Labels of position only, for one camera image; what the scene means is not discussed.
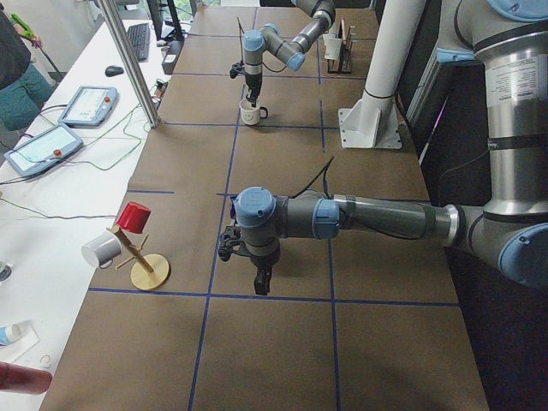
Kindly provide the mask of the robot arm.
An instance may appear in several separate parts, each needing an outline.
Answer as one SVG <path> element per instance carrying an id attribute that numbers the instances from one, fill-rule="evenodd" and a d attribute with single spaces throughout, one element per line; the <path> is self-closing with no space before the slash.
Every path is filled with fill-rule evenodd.
<path id="1" fill-rule="evenodd" d="M 243 74 L 248 89 L 246 100 L 253 108 L 257 105 L 262 87 L 263 54 L 268 51 L 295 72 L 305 62 L 305 54 L 312 45 L 329 31 L 335 21 L 336 8 L 332 1 L 296 0 L 291 3 L 311 18 L 291 41 L 284 39 L 279 28 L 272 23 L 243 34 Z"/>
<path id="2" fill-rule="evenodd" d="M 259 110 L 263 54 L 296 71 L 336 18 L 333 1 L 291 1 L 311 21 L 291 40 L 266 24 L 241 41 L 230 77 L 245 76 L 242 103 Z M 396 143 L 391 104 L 426 1 L 385 1 L 362 98 L 338 114 L 343 148 L 388 148 Z M 485 151 L 443 172 L 429 194 L 436 206 L 329 194 L 330 160 L 300 192 L 274 196 L 251 187 L 232 197 L 233 223 L 220 234 L 217 254 L 249 258 L 254 290 L 268 295 L 282 238 L 332 239 L 343 230 L 371 230 L 407 241 L 438 240 L 472 254 L 523 286 L 547 289 L 547 1 L 441 1 L 437 60 L 485 67 L 488 138 Z M 444 205 L 450 174 L 489 156 L 491 198 L 482 206 Z"/>

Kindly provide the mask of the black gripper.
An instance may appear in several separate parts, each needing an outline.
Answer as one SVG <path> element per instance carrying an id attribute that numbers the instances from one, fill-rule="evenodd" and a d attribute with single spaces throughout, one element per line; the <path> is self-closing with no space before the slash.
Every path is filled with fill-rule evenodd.
<path id="1" fill-rule="evenodd" d="M 245 72 L 245 81 L 247 84 L 247 95 L 246 95 L 246 101 L 250 104 L 251 107 L 255 106 L 255 96 L 254 92 L 260 92 L 261 89 L 261 73 L 258 72 L 256 74 Z"/>
<path id="2" fill-rule="evenodd" d="M 268 295 L 271 285 L 271 267 L 280 260 L 281 256 L 279 240 L 273 239 L 261 246 L 254 246 L 244 241 L 242 247 L 251 262 L 258 268 L 253 280 L 255 294 Z"/>

